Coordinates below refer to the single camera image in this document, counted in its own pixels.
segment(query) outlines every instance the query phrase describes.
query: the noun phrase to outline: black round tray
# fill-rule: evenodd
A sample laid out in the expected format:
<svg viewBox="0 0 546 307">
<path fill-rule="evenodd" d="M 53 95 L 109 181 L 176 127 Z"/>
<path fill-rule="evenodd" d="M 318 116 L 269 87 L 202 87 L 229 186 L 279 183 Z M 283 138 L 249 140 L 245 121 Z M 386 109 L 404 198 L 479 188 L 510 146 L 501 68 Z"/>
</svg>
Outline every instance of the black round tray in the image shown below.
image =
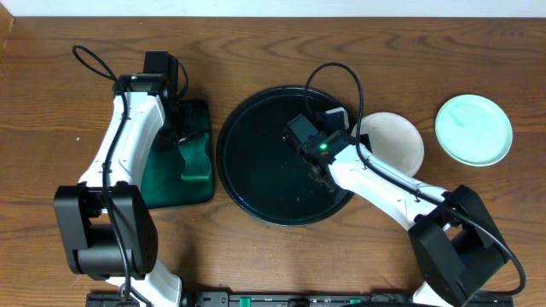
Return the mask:
<svg viewBox="0 0 546 307">
<path fill-rule="evenodd" d="M 329 192 L 311 180 L 283 140 L 287 123 L 306 113 L 305 89 L 278 87 L 246 99 L 226 120 L 216 151 L 218 175 L 233 201 L 269 223 L 304 225 L 335 214 L 353 196 Z M 312 112 L 339 107 L 330 95 L 309 89 Z"/>
</svg>

